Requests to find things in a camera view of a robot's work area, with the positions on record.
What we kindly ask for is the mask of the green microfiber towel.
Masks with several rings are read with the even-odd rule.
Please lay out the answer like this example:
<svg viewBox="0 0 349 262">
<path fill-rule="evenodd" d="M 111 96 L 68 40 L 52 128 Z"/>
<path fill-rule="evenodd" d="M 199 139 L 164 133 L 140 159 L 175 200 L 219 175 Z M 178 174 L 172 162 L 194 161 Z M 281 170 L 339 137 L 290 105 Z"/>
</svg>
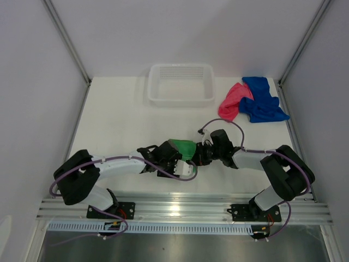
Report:
<svg viewBox="0 0 349 262">
<path fill-rule="evenodd" d="M 189 178 L 179 178 L 178 176 L 174 175 L 177 177 L 178 180 L 180 181 L 191 181 L 197 176 L 197 166 L 196 164 L 192 161 L 193 156 L 196 152 L 196 143 L 193 141 L 189 140 L 177 140 L 177 139 L 170 139 L 169 140 L 170 144 L 174 146 L 174 148 L 179 152 L 181 155 L 179 160 L 185 161 L 188 164 L 192 165 L 194 168 L 193 175 L 190 176 Z"/>
</svg>

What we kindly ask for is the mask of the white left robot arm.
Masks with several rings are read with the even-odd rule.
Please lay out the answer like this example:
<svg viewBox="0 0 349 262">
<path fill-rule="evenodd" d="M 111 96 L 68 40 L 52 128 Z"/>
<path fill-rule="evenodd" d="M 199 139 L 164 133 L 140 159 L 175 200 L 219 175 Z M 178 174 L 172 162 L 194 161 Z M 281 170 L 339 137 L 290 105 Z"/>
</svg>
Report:
<svg viewBox="0 0 349 262">
<path fill-rule="evenodd" d="M 66 205 L 84 203 L 99 209 L 104 217 L 113 218 L 118 213 L 117 199 L 112 190 L 99 187 L 98 181 L 155 171 L 172 175 L 181 159 L 178 147 L 170 141 L 117 157 L 96 157 L 87 150 L 79 150 L 54 172 L 53 177 Z"/>
</svg>

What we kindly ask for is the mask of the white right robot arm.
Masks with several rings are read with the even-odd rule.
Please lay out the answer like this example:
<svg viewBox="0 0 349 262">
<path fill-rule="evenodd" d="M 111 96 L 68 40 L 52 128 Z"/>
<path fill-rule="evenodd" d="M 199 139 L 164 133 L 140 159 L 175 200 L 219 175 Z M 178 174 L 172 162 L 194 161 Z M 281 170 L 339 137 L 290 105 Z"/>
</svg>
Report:
<svg viewBox="0 0 349 262">
<path fill-rule="evenodd" d="M 196 144 L 192 158 L 197 166 L 220 160 L 229 168 L 254 169 L 267 175 L 270 186 L 249 201 L 249 214 L 255 220 L 262 220 L 277 204 L 306 194 L 315 181 L 314 173 L 288 145 L 269 151 L 248 150 L 233 146 L 223 129 L 211 133 L 200 129 L 198 133 L 202 141 Z"/>
</svg>

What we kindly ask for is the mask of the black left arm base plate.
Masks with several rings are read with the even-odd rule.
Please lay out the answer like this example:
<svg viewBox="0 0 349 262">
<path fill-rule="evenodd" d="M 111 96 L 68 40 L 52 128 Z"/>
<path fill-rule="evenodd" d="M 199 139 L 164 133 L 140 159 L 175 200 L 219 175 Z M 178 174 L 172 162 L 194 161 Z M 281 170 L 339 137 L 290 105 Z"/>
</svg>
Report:
<svg viewBox="0 0 349 262">
<path fill-rule="evenodd" d="M 119 206 L 112 206 L 105 212 L 115 216 L 122 217 L 123 219 L 134 219 L 136 204 L 134 202 L 119 202 Z M 96 211 L 91 206 L 88 207 L 86 217 L 88 219 L 113 219 L 110 215 L 105 215 Z"/>
</svg>

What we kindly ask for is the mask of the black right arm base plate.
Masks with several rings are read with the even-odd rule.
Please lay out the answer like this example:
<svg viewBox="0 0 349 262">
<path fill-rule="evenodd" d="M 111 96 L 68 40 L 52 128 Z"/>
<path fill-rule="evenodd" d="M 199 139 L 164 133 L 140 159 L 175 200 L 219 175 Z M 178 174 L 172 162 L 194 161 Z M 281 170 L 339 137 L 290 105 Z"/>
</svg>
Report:
<svg viewBox="0 0 349 262">
<path fill-rule="evenodd" d="M 231 204 L 227 212 L 235 222 L 281 222 L 281 212 L 278 205 L 264 211 L 252 203 Z"/>
</svg>

